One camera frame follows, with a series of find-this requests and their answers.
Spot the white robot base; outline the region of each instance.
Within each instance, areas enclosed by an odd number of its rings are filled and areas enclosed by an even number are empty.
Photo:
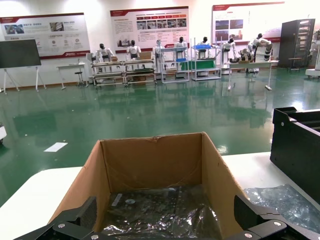
[[[311,78],[311,77],[320,77],[320,70],[307,69],[307,70],[305,70],[305,75],[307,75],[308,78]]]

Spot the wall poster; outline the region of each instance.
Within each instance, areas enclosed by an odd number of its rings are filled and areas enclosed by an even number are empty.
[[[279,43],[285,2],[260,2],[213,5],[212,42],[233,38],[236,44],[246,45],[259,33],[263,38]]]
[[[187,6],[110,11],[116,53],[125,53],[131,40],[142,51],[161,45],[172,48],[180,37],[189,42]]]
[[[0,17],[6,41],[36,41],[41,59],[83,57],[90,53],[84,13]]]

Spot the plastic bubble wrap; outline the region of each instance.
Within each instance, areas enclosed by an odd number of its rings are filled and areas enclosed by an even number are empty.
[[[320,234],[320,212],[291,185],[244,191],[253,204],[274,208],[291,223]]]
[[[222,239],[201,185],[112,193],[104,225],[104,234],[121,240]]]

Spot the white paper on floor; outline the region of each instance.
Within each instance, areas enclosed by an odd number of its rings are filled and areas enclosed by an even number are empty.
[[[58,150],[62,149],[67,144],[68,144],[67,142],[56,142],[51,147],[49,147],[46,150],[44,150],[44,152],[55,153]]]

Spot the box flap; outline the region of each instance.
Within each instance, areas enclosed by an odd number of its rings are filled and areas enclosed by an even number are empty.
[[[111,192],[201,184],[201,133],[101,142]]]
[[[209,136],[202,137],[202,185],[215,210],[222,238],[240,233],[242,228],[235,219],[235,195],[245,195],[231,174]]]
[[[64,210],[80,207],[91,196],[96,196],[98,212],[94,230],[99,231],[110,197],[107,171],[100,141],[97,141],[93,147],[88,160],[49,222]]]

